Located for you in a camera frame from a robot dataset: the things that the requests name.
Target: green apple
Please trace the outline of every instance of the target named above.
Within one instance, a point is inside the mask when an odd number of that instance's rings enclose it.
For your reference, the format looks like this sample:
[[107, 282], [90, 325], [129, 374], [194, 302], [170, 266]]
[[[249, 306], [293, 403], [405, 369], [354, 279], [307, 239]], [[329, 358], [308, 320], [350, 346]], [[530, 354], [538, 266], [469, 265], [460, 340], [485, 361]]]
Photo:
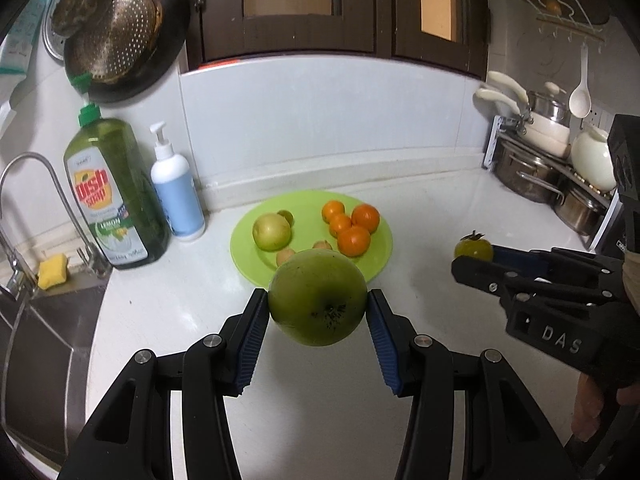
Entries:
[[360, 269], [336, 251], [309, 249], [276, 270], [269, 310], [284, 333], [309, 346], [331, 345], [359, 325], [367, 306]]
[[277, 213], [260, 215], [251, 229], [254, 242], [263, 251], [277, 251], [291, 240], [291, 226]]

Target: dish soap bottle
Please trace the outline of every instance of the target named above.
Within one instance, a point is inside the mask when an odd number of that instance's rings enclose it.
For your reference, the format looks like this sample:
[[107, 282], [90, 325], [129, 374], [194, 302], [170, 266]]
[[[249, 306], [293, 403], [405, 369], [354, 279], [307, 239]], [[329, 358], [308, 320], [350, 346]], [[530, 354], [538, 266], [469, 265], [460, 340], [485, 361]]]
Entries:
[[169, 228], [178, 240], [190, 242], [204, 232], [204, 215], [193, 183], [189, 162], [174, 152], [172, 144], [162, 136], [166, 123], [152, 124], [156, 136], [156, 159], [151, 168], [151, 182], [160, 199]]
[[169, 229], [131, 126], [103, 119], [87, 102], [80, 130], [66, 148], [69, 185], [104, 255], [117, 269], [139, 267], [164, 253]]

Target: human hand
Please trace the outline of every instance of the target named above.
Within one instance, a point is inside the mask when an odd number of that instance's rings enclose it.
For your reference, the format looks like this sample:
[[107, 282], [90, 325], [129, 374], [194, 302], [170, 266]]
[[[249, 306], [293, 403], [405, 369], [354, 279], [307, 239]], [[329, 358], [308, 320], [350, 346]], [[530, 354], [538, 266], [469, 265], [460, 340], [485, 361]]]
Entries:
[[[620, 406], [640, 404], [640, 383], [620, 388], [616, 400]], [[604, 395], [596, 382], [588, 375], [580, 374], [571, 421], [571, 431], [579, 440], [586, 442], [598, 431], [603, 405]]]

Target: stainless steel sink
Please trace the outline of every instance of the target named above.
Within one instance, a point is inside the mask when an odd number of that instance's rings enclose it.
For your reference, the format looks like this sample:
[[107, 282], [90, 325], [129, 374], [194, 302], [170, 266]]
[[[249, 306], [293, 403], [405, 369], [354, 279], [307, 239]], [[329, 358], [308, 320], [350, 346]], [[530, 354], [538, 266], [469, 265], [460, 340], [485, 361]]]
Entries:
[[62, 465], [84, 426], [89, 356], [107, 282], [108, 275], [80, 272], [31, 299], [0, 297], [2, 424], [55, 464]]

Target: yellow sponge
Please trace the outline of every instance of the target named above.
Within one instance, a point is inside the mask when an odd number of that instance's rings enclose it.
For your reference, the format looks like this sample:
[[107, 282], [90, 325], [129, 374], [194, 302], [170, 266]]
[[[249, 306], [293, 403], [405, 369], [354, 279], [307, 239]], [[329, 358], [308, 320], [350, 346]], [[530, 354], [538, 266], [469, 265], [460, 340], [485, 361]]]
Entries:
[[47, 290], [54, 285], [66, 282], [66, 262], [65, 254], [54, 254], [52, 257], [40, 264], [38, 273], [38, 286]]

